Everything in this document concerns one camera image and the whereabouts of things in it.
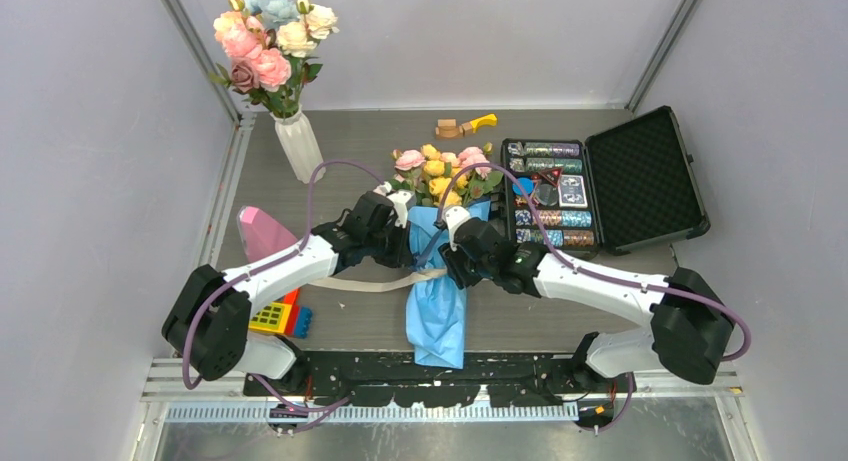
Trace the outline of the cream satin ribbon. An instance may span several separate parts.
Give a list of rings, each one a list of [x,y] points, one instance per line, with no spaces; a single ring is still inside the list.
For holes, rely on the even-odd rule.
[[[337,279],[335,277],[326,277],[320,280],[312,281],[309,283],[309,285],[337,291],[382,293],[399,290],[419,282],[439,279],[441,277],[444,277],[446,274],[447,271],[444,268],[424,269],[419,272],[411,273],[403,278],[387,282],[344,280]]]

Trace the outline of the blue paper bouquet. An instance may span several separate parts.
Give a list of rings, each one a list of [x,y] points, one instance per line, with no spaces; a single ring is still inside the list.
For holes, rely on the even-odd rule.
[[[462,206],[474,218],[489,219],[490,195],[503,180],[502,173],[486,165],[492,151],[490,143],[459,153],[425,144],[393,153],[396,174],[391,185],[414,194],[415,206],[409,211],[414,271],[446,267],[438,248],[448,242],[448,233],[439,232],[435,226],[442,201],[446,208]],[[466,312],[467,292],[450,277],[413,284],[406,303],[406,335],[417,364],[463,367]]]

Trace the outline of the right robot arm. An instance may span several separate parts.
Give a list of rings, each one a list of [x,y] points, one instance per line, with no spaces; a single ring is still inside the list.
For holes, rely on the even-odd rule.
[[[736,325],[696,272],[631,273],[586,262],[536,242],[516,243],[467,210],[451,208],[441,222],[449,240],[439,248],[460,288],[491,281],[513,295],[577,302],[634,323],[620,333],[584,336],[567,373],[584,391],[623,374],[665,369],[711,384]]]

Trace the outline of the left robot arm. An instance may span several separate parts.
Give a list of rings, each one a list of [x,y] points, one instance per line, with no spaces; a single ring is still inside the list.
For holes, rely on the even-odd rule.
[[[366,258],[389,268],[410,266],[414,201],[408,190],[368,191],[338,220],[258,262],[224,272],[196,268],[163,323],[163,338],[205,381],[236,371],[268,378],[284,395],[298,393],[307,370],[294,345],[281,335],[250,331],[249,321],[284,295]]]

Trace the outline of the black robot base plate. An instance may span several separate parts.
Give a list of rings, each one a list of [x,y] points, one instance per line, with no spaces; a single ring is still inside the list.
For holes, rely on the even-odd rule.
[[[306,395],[320,406],[347,399],[356,407],[466,407],[488,399],[493,407],[546,407],[598,394],[621,400],[634,382],[591,375],[568,355],[471,352],[460,368],[423,366],[410,352],[306,351],[292,372],[266,385],[246,377],[248,397],[278,392]]]

